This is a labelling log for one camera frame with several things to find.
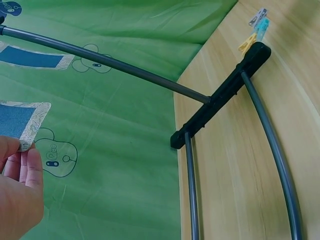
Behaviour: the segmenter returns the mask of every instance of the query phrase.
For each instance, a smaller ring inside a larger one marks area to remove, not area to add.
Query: wooden table
[[[268,9],[270,59],[253,76],[293,174],[305,234],[320,239],[320,2],[240,0],[179,79],[211,95],[242,60],[248,22]],[[177,129],[201,103],[174,96]],[[194,138],[200,239],[290,240],[266,135],[245,87]],[[178,152],[182,239],[191,239],[185,149]]]

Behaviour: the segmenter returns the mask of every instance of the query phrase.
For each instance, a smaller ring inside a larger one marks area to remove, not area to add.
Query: drying rack
[[[221,86],[211,96],[206,96],[176,82],[170,81],[164,77],[108,57],[106,55],[102,55],[97,52],[87,50],[82,47],[78,47],[50,37],[7,27],[3,25],[4,21],[5,18],[3,16],[0,17],[0,35],[43,45],[84,59],[91,60],[93,62],[119,70],[121,72],[136,76],[140,79],[146,80],[148,82],[159,85],[161,87],[203,103],[202,107],[183,125],[180,130],[176,131],[170,138],[170,146],[174,149],[181,149],[185,145],[192,240],[199,240],[200,237],[194,158],[191,140],[195,136],[195,134],[201,128],[205,127],[206,123],[210,119],[212,119],[215,114],[234,95],[237,94],[240,88],[245,85],[260,118],[274,157],[285,198],[291,238],[293,240],[303,239],[301,212],[297,192],[293,182],[293,177],[291,175],[279,140],[277,139],[277,136],[275,134],[274,127],[271,124],[262,101],[251,81],[251,77],[271,56],[271,49],[265,44],[263,44],[262,42],[254,43],[245,54],[243,60],[236,65],[233,72],[227,77],[227,79],[221,84]]]

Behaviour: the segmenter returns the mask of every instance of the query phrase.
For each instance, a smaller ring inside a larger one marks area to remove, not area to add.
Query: gray metal rod
[[[111,67],[113,69],[119,70],[121,72],[133,75],[140,79],[159,85],[166,89],[172,90],[174,92],[177,92],[179,94],[182,94],[184,96],[197,100],[204,104],[210,101],[209,96],[205,96],[197,91],[194,91],[176,82],[170,81],[162,76],[156,75],[152,72],[143,70],[141,68],[130,65],[128,63],[119,61],[112,57],[108,57],[106,55],[103,55],[94,51],[90,51],[88,49],[84,49],[82,47],[78,47],[78,46],[75,46],[63,41],[59,41],[50,37],[38,35],[35,33],[27,32],[27,31],[15,29],[15,28],[7,27],[7,26],[2,26],[2,27],[3,27],[2,35],[25,40],[35,44],[40,44],[49,48],[53,48],[53,49],[63,51],[72,55],[76,55],[80,58],[91,60],[95,63],[99,63],[102,65]]]
[[[261,102],[261,99],[253,83],[251,82],[246,72],[243,71],[241,73],[241,77],[252,99],[254,107],[261,120],[268,142],[270,144],[270,148],[274,157],[275,165],[278,170],[278,174],[280,177],[280,181],[281,181],[281,185],[284,193],[284,199],[286,203],[286,209],[288,212],[288,218],[289,218],[289,224],[290,224],[291,238],[293,240],[302,240],[303,226],[302,226],[302,220],[301,220],[299,200],[298,200],[298,195],[295,189],[293,177],[291,175],[287,160],[285,158],[281,145],[278,141],[274,128],[266,113],[266,110],[263,106],[263,103]]]
[[[190,201],[190,217],[191,217],[191,235],[192,240],[199,240],[199,221],[198,221],[198,207],[197,207],[197,192],[196,192],[196,178],[194,168],[194,155],[192,152],[192,143],[189,132],[184,134],[186,164],[188,171],[188,185],[189,185],[189,201]]]

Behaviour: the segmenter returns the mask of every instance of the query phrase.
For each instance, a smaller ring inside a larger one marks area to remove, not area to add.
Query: clothespin
[[[256,32],[256,41],[261,42],[264,38],[266,31],[269,27],[269,19],[264,17],[259,24],[256,26],[255,32]]]
[[[244,43],[242,43],[238,50],[242,53],[242,56],[244,57],[246,52],[250,49],[252,44],[254,44],[257,41],[257,33],[254,32],[247,40],[245,40]]]
[[[264,7],[262,7],[258,13],[251,18],[250,22],[249,22],[249,26],[256,28],[256,26],[259,24],[259,22],[265,18],[267,16],[268,10],[265,9]]]
[[[255,42],[261,42],[264,38],[267,28],[269,26],[269,19],[267,18],[268,10],[262,7],[258,13],[251,18],[249,22],[249,26],[253,27],[253,31],[251,32],[251,36],[242,43],[238,50],[242,53],[242,56],[246,54],[249,48]]]

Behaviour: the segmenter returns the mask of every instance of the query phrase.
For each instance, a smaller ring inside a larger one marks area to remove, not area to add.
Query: hand
[[[17,139],[0,136],[0,239],[18,240],[44,215],[42,160],[35,145],[17,152]]]

